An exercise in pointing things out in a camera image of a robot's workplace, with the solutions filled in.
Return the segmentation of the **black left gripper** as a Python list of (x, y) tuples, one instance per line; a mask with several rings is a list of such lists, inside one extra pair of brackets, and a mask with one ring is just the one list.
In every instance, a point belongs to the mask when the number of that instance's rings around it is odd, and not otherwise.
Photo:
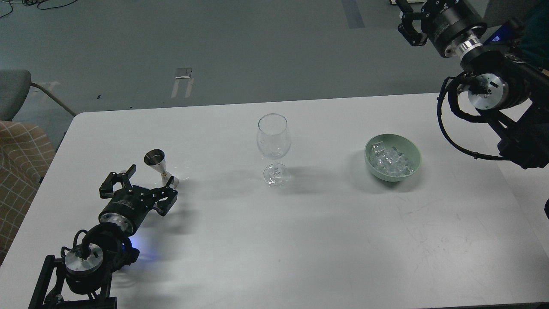
[[(167, 215), (178, 195), (173, 188), (132, 186), (130, 178), (135, 171), (136, 165), (132, 164), (126, 171), (111, 172), (99, 187), (100, 198), (111, 198), (99, 215), (99, 223), (114, 223), (127, 236), (135, 235), (149, 211)], [(115, 184), (122, 188), (115, 191)]]

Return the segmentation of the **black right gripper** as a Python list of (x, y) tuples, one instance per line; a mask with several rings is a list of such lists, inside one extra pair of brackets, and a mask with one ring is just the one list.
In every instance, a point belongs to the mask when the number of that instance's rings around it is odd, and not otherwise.
[[(427, 38), (439, 55), (450, 58), (455, 55), (455, 39), (474, 34), (481, 37), (488, 28), (487, 23), (466, 0), (428, 0), (421, 12), (414, 12), (407, 0), (396, 0), (402, 12), (398, 31), (412, 46), (424, 46)], [(422, 20), (418, 32), (414, 20)]]

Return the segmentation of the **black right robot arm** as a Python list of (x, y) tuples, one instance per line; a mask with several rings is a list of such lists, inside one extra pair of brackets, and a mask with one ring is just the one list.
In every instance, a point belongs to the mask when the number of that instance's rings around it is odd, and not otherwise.
[[(527, 170), (548, 164), (548, 76), (517, 55), (522, 25), (504, 24), (509, 36), (481, 41), (486, 22), (466, 0), (427, 0), (419, 12), (397, 0), (398, 31), (412, 46), (431, 41), (443, 58), (457, 56), (462, 72), (445, 78), (437, 97), (437, 121), (445, 139), (475, 159), (511, 161)], [(442, 120), (451, 112), (470, 123), (486, 123), (500, 137), (498, 156), (473, 152), (448, 135)]]

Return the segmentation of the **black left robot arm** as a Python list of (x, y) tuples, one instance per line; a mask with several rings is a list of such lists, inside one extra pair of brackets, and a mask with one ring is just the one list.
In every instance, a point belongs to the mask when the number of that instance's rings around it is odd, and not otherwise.
[(162, 173), (162, 186), (144, 188), (131, 184), (136, 166), (108, 174), (99, 188), (108, 200), (98, 225), (75, 234), (71, 248), (63, 247), (60, 257), (47, 255), (30, 300), (30, 309), (115, 309), (117, 298), (110, 295), (112, 275), (139, 258), (132, 245), (145, 217), (152, 210), (169, 213), (177, 200), (178, 178)]

